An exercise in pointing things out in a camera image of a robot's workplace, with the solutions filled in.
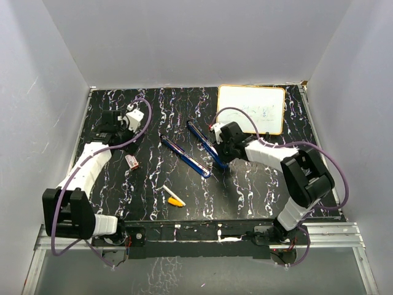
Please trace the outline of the red white staple box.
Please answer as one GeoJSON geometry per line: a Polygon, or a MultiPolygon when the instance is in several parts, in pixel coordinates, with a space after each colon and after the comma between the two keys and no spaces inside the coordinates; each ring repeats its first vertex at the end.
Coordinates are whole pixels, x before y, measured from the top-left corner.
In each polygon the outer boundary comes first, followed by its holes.
{"type": "Polygon", "coordinates": [[[136,157],[133,155],[126,155],[125,160],[131,170],[135,170],[139,167],[139,162],[136,160],[136,157]]]}

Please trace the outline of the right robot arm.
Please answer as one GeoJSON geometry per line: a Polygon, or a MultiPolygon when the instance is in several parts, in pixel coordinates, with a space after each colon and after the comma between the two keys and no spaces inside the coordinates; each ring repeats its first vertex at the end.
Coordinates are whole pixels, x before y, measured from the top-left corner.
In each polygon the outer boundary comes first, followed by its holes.
{"type": "Polygon", "coordinates": [[[255,135],[244,133],[236,122],[213,124],[210,132],[216,138],[213,146],[222,163],[243,159],[283,173],[289,199],[269,230],[279,243],[294,239],[300,221],[335,187],[332,175],[313,148],[271,147],[255,135]]]}

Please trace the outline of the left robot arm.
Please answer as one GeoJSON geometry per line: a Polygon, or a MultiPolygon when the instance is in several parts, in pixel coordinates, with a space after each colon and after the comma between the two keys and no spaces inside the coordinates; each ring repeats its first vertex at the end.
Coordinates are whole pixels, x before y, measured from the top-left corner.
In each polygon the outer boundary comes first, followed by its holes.
{"type": "Polygon", "coordinates": [[[54,189],[46,189],[42,195],[45,230],[52,235],[55,210],[65,184],[56,222],[56,237],[88,240],[105,235],[113,245],[126,240],[126,229],[118,225],[115,216],[98,215],[90,204],[90,193],[101,170],[110,161],[113,151],[108,147],[131,140],[139,128],[143,112],[134,109],[124,116],[119,111],[104,111],[99,124],[85,139],[82,154],[70,174],[54,189]]]}

